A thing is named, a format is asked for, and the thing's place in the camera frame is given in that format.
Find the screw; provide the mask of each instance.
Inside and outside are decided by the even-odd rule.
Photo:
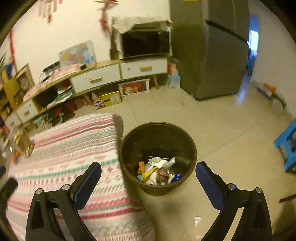
[[[228,187],[230,190],[234,190],[234,189],[235,189],[235,185],[232,184],[232,183],[229,183],[229,184],[227,185],[227,187]]]
[[[256,192],[257,192],[257,193],[262,193],[263,191],[262,191],[261,188],[256,188]]]
[[[69,184],[65,184],[65,185],[63,185],[63,187],[62,187],[62,189],[63,189],[64,191],[68,190],[69,188],[70,188],[70,185],[69,185]]]
[[[38,188],[38,189],[36,190],[36,194],[40,194],[40,193],[42,193],[42,189],[41,189],[41,188]]]

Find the tile floor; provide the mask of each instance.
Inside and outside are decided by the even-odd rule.
[[[279,204],[280,198],[296,193],[296,175],[284,173],[283,160],[273,146],[292,117],[279,112],[256,91],[242,85],[238,95],[196,101],[182,89],[166,86],[148,93],[125,96],[121,104],[96,111],[93,106],[76,111],[76,117],[94,113],[117,113],[124,121],[124,135],[151,121],[170,122],[187,131],[195,141],[198,161],[205,161],[226,183],[240,189],[263,189],[273,231],[295,220],[296,201]],[[155,225],[157,239],[198,240],[212,225],[218,211],[208,200],[195,173],[168,195],[153,197],[138,189],[140,199]],[[230,240],[234,225],[225,240]],[[194,218],[202,221],[194,227]]]

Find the white wall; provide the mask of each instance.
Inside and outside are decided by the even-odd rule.
[[[249,0],[259,18],[259,46],[252,79],[277,87],[296,117],[296,44],[281,21],[259,0]]]
[[[92,40],[97,62],[110,59],[110,41],[101,31],[99,19],[103,4],[93,0],[64,0],[58,4],[47,23],[38,17],[39,2],[30,8],[13,27],[15,60],[18,69],[29,63],[35,84],[41,71],[58,61],[58,53],[81,42]],[[107,11],[111,16],[160,16],[169,18],[168,0],[121,0]],[[9,41],[0,48],[0,54],[9,50]]]

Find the map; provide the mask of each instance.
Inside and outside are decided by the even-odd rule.
[[[89,40],[60,52],[59,60],[62,65],[91,64],[96,62],[93,42]]]

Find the blue gripper pad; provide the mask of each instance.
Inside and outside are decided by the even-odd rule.
[[[79,189],[76,191],[74,195],[74,209],[76,211],[82,210],[89,197],[91,196],[94,188],[96,187],[98,181],[101,178],[102,168],[101,165],[97,162],[93,162],[92,165],[95,163],[93,169],[89,173],[89,175],[85,178]]]
[[[213,207],[221,211],[227,197],[226,183],[219,175],[214,174],[204,161],[196,165],[195,174]]]

